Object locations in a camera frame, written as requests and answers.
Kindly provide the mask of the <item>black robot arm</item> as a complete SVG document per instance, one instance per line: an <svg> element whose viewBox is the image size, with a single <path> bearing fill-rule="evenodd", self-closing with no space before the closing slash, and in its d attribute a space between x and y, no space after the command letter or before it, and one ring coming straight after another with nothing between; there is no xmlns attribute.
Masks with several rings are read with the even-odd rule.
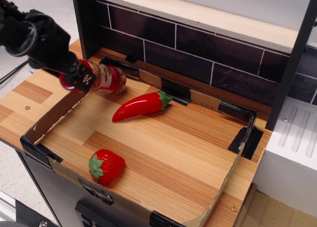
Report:
<svg viewBox="0 0 317 227"><path fill-rule="evenodd" d="M97 77L89 65L69 51L70 35L50 16L37 10L27 13L0 0L0 44L15 57L27 56L35 69L49 70L69 90L87 93Z"/></svg>

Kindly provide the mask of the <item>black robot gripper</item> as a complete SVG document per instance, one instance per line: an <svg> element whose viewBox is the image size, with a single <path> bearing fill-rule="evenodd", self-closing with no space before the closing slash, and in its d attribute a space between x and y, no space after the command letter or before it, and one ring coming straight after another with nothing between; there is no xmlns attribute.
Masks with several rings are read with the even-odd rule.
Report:
<svg viewBox="0 0 317 227"><path fill-rule="evenodd" d="M40 67L70 74L73 90L88 92L96 80L88 61L78 61L69 51L70 35L50 16L37 10L24 14L22 25L27 35L22 43L22 53L28 55Z"/></svg>

